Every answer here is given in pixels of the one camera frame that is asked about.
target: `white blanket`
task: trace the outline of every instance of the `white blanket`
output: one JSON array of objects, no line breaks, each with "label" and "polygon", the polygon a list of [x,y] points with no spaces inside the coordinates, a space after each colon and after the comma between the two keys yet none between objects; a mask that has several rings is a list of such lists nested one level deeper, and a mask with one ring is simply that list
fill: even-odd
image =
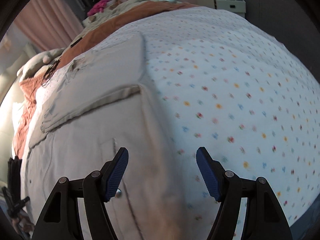
[{"label": "white blanket", "polygon": [[[78,179],[100,168],[112,158],[116,137],[118,146],[132,153],[129,163],[140,163],[125,173],[124,181],[131,187],[125,197],[107,204],[120,239],[206,239],[219,205],[208,196],[196,166],[195,151],[200,146],[240,177],[266,177],[292,225],[320,191],[320,88],[311,73],[284,45],[245,19],[208,8],[139,20],[93,50],[104,53],[103,48],[138,32],[145,40],[146,76],[154,84],[155,92],[148,99],[159,114],[146,118],[145,104],[139,103],[143,96],[135,95],[49,132],[27,163],[34,167],[27,170],[25,181],[34,219],[57,179]],[[129,117],[135,114],[139,118],[132,125]],[[151,125],[155,116],[161,128]],[[134,127],[144,130],[145,140]],[[153,131],[162,133],[155,137]],[[156,155],[143,151],[150,149],[145,141],[164,135],[174,143],[172,150],[159,150]],[[128,211],[128,199],[134,216]],[[241,237],[244,209],[245,201],[235,239]],[[160,221],[161,228],[170,224],[167,231],[156,230]]]}]

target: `brown blanket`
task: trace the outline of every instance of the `brown blanket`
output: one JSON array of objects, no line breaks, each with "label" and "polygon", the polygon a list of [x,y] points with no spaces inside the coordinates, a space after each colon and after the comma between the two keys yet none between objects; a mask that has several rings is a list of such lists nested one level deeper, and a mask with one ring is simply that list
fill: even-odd
[{"label": "brown blanket", "polygon": [[71,62],[75,57],[93,48],[116,30],[131,22],[156,15],[162,12],[174,11],[177,9],[192,8],[197,5],[191,3],[169,3],[169,2],[145,2],[131,10],[114,17],[101,24],[95,30],[89,32],[75,46],[69,48],[61,57],[58,67],[63,67]]},{"label": "brown blanket", "polygon": [[24,94],[24,108],[20,119],[20,125],[17,133],[13,138],[14,152],[19,159],[23,156],[24,146],[26,144],[26,137],[29,130],[29,123],[36,110],[36,91],[42,84],[43,75],[28,78],[19,83],[19,86]]},{"label": "brown blanket", "polygon": [[[87,33],[75,46],[69,48],[60,58],[57,69],[60,69],[70,63],[75,57],[93,48],[105,38],[110,36],[116,30],[131,22],[156,15],[162,12],[173,11],[177,9],[192,8],[197,5],[190,3],[172,4],[168,2],[145,2],[131,10],[116,16],[107,22],[101,24],[98,28]],[[31,118],[36,110],[36,91],[42,84],[43,74],[28,78],[20,82],[20,88],[24,93],[25,105],[23,114],[20,120],[17,133],[13,138],[13,148],[19,159],[23,156],[24,147],[26,144],[27,133]]]}]

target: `small flower print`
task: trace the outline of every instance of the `small flower print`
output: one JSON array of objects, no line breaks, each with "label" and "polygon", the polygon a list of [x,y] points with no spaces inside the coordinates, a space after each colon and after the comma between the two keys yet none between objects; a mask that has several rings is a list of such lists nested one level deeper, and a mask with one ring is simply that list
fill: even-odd
[{"label": "small flower print", "polygon": [[219,135],[216,132],[212,134],[212,137],[215,138],[216,140],[218,140],[218,136]]},{"label": "small flower print", "polygon": [[235,139],[232,136],[230,136],[230,137],[227,138],[227,141],[230,142],[230,143],[234,143]]},{"label": "small flower print", "polygon": [[199,119],[202,119],[202,118],[203,118],[203,115],[202,115],[201,113],[197,113],[197,114],[196,114],[196,117],[199,118]]},{"label": "small flower print", "polygon": [[183,154],[183,153],[184,153],[184,150],[183,150],[183,149],[180,149],[180,150],[177,151],[177,154],[179,154],[179,155],[181,155],[181,154]]}]

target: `wall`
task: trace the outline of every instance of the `wall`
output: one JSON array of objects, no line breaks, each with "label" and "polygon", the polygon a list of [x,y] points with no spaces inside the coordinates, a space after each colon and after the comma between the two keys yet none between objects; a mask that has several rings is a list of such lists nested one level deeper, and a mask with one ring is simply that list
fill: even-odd
[{"label": "wall", "polygon": [[10,26],[7,35],[11,41],[11,47],[9,51],[5,47],[0,48],[0,75],[17,60],[27,42],[31,43],[15,24]]}]

